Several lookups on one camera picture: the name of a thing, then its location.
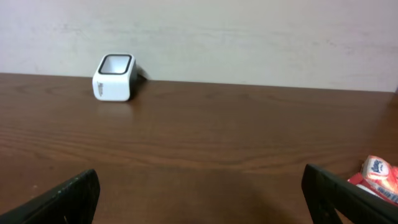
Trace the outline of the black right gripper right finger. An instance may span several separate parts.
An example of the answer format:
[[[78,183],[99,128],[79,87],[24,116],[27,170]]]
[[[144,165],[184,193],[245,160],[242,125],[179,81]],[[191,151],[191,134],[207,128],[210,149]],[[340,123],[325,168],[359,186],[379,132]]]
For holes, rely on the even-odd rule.
[[[397,224],[397,206],[314,164],[307,164],[302,192],[314,223],[341,223],[338,212],[353,223]]]

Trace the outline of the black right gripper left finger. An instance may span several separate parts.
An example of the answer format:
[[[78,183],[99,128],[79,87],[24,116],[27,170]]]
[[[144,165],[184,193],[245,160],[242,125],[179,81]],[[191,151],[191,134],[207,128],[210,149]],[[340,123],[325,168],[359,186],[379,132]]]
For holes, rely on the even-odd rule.
[[[93,169],[86,170],[1,215],[1,223],[92,223],[100,196]]]

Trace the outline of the red Top chocolate bar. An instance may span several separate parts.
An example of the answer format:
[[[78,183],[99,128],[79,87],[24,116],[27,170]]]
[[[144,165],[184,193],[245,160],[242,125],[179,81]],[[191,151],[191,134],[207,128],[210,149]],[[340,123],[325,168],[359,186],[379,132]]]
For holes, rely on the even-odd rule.
[[[391,203],[395,206],[397,206],[397,202],[393,201],[390,199],[390,197],[386,197],[384,194],[382,194],[380,191],[375,189],[367,180],[363,178],[363,176],[360,173],[357,173],[350,177],[348,179],[348,182],[361,188],[362,190],[379,197],[380,199],[383,199],[384,201]]]

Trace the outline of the orange tissue packet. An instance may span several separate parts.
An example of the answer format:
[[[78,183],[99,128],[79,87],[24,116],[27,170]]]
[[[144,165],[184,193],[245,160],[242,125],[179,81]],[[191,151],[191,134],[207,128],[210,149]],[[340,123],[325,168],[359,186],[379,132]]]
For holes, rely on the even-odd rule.
[[[377,156],[368,156],[362,169],[362,176],[378,186],[397,194],[397,166],[392,166]]]

